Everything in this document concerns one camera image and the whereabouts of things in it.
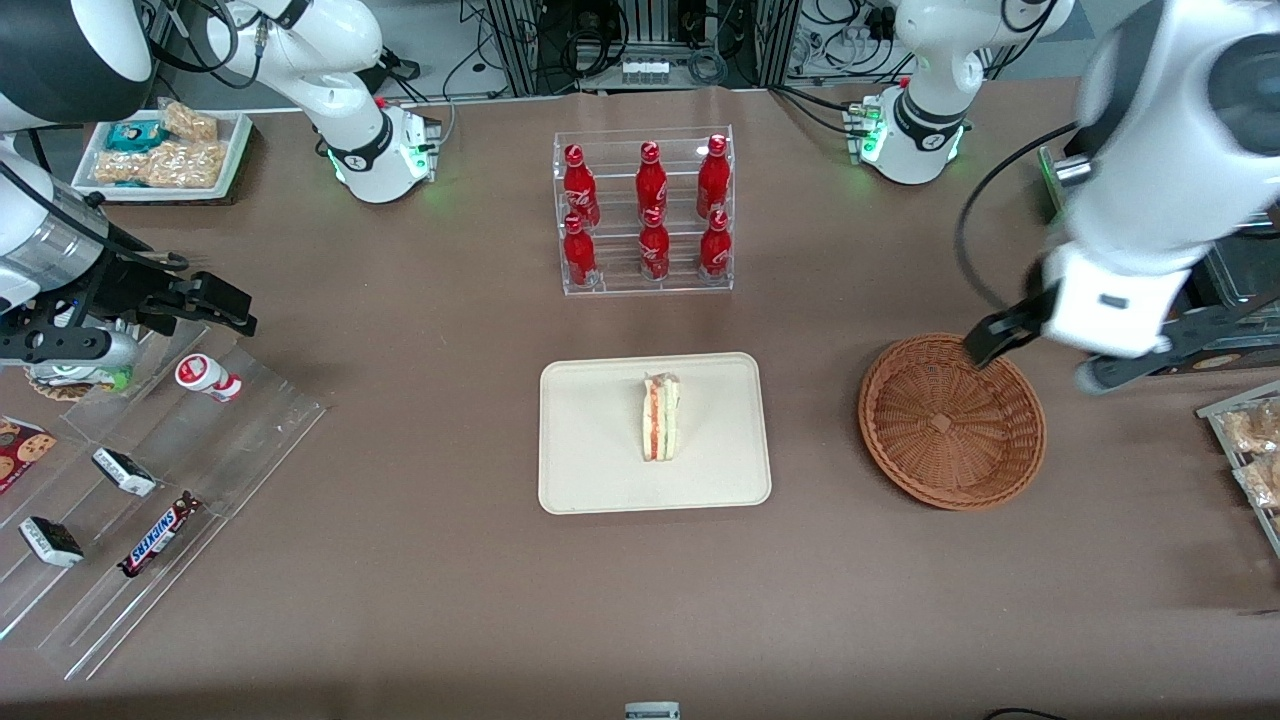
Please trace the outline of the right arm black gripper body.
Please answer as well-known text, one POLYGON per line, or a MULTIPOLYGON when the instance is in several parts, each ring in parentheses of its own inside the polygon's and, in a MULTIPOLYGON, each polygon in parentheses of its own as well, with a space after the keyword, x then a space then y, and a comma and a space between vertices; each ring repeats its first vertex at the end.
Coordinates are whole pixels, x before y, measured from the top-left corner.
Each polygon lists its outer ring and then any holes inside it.
POLYGON ((123 320, 170 336, 177 319, 201 322, 189 279, 174 272, 108 258, 95 263, 95 318, 123 320))

